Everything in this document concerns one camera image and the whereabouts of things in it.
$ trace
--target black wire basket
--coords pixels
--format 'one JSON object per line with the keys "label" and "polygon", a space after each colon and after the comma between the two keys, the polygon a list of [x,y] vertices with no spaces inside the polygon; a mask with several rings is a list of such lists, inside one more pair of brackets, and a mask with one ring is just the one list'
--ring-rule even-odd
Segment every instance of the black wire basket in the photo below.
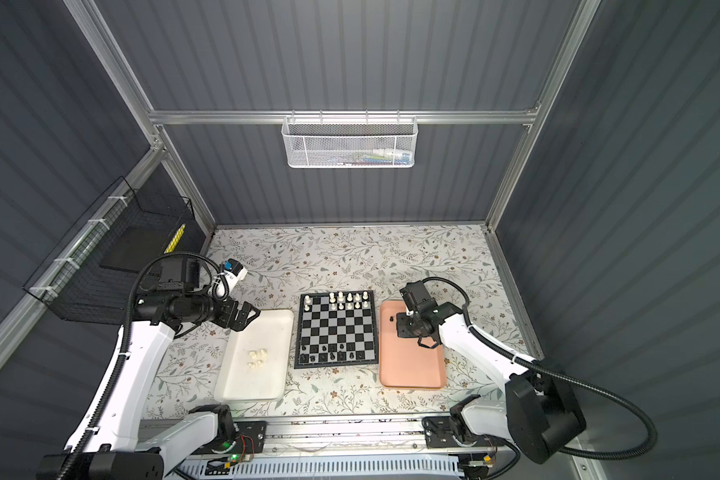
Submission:
{"label": "black wire basket", "polygon": [[[64,258],[57,245],[24,284],[28,292],[62,320],[122,324],[128,292],[139,270],[168,251],[199,253],[205,235],[192,202],[178,195],[128,190]],[[45,267],[50,265],[50,273]],[[159,265],[144,279],[156,282]]]}

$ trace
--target yellow object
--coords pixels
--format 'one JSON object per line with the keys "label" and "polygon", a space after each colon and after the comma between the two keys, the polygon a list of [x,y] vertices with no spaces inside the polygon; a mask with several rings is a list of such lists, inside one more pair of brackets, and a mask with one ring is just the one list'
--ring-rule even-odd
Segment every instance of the yellow object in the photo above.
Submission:
{"label": "yellow object", "polygon": [[178,230],[176,230],[176,233],[173,235],[173,239],[171,239],[170,244],[168,244],[168,247],[166,248],[166,251],[164,251],[164,254],[170,254],[173,252],[173,249],[176,248],[176,245],[179,244],[179,240],[181,240],[181,236],[184,235],[184,227],[186,224],[182,224]]}

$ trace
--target white mesh basket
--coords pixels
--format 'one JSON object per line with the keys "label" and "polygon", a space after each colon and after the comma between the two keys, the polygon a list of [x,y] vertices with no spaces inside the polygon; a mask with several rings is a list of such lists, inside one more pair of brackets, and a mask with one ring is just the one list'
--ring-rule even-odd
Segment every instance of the white mesh basket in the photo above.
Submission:
{"label": "white mesh basket", "polygon": [[288,165],[294,168],[413,167],[416,121],[387,124],[282,122]]}

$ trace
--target floral pattern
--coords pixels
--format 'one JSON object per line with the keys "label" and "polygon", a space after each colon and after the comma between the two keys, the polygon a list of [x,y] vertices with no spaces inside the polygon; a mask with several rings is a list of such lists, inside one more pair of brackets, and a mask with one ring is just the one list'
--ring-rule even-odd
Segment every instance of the floral pattern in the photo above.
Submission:
{"label": "floral pattern", "polygon": [[[399,300],[406,282],[443,276],[470,295],[470,318],[491,335],[525,352],[504,288],[477,225],[370,226],[218,230],[208,256],[234,258],[248,276],[233,296],[261,309],[296,312],[302,293],[373,290],[378,307]],[[463,302],[447,284],[428,284],[440,301]],[[150,388],[144,418],[181,418],[214,403],[229,331],[204,323],[171,343]],[[293,369],[277,402],[232,405],[235,416],[307,416],[363,413],[440,412],[473,393],[499,398],[501,391],[461,355],[445,349],[448,381],[443,389],[388,389],[378,365]]]}

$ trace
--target white tray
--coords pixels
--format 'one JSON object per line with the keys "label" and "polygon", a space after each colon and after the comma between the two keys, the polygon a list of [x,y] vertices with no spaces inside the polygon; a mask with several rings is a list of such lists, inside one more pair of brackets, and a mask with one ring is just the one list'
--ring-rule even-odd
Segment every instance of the white tray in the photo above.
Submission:
{"label": "white tray", "polygon": [[[232,331],[213,398],[220,403],[272,402],[286,390],[293,312],[262,310],[241,332]],[[248,367],[251,350],[267,351],[264,365]]]}

